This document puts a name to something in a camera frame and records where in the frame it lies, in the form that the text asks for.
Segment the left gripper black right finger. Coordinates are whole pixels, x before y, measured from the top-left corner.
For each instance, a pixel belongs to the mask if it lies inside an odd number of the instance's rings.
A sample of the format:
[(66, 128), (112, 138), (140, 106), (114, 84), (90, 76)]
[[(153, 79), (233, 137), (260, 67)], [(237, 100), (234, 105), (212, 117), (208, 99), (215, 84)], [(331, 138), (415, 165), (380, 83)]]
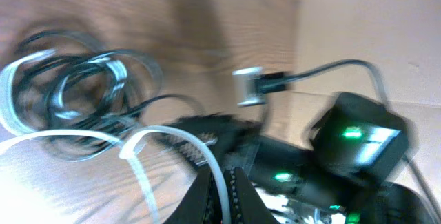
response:
[(233, 224), (278, 224), (241, 167), (229, 171), (229, 200)]

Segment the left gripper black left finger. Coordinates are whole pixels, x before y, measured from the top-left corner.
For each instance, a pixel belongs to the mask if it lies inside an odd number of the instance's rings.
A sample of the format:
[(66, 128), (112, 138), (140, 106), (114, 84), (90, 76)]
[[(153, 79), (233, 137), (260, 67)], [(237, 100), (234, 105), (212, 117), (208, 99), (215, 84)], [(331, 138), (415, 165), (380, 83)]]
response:
[(194, 182), (164, 224), (209, 224), (213, 219), (212, 173), (207, 165), (197, 170)]

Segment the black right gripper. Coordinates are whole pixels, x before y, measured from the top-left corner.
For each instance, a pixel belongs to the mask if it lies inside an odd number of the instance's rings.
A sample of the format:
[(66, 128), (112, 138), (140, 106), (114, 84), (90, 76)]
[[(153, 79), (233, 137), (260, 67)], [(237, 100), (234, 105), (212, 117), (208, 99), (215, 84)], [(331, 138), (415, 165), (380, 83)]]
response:
[(258, 137), (264, 124), (237, 119), (230, 114), (184, 116), (167, 127), (178, 128), (199, 138), (223, 169), (250, 169), (260, 147)]

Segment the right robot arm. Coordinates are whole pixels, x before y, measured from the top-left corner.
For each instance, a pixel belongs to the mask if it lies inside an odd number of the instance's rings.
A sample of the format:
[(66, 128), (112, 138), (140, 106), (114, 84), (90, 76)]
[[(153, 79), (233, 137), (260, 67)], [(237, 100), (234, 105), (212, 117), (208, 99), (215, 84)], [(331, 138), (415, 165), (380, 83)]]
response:
[(440, 213), (421, 196), (388, 181), (404, 160), (410, 122), (359, 94), (340, 93), (310, 127), (311, 149), (260, 131), (260, 124), (213, 114), (180, 118), (175, 127), (214, 140), (210, 150), (225, 178), (229, 214), (196, 150), (171, 136), (196, 170), (196, 180), (168, 223), (439, 223)]

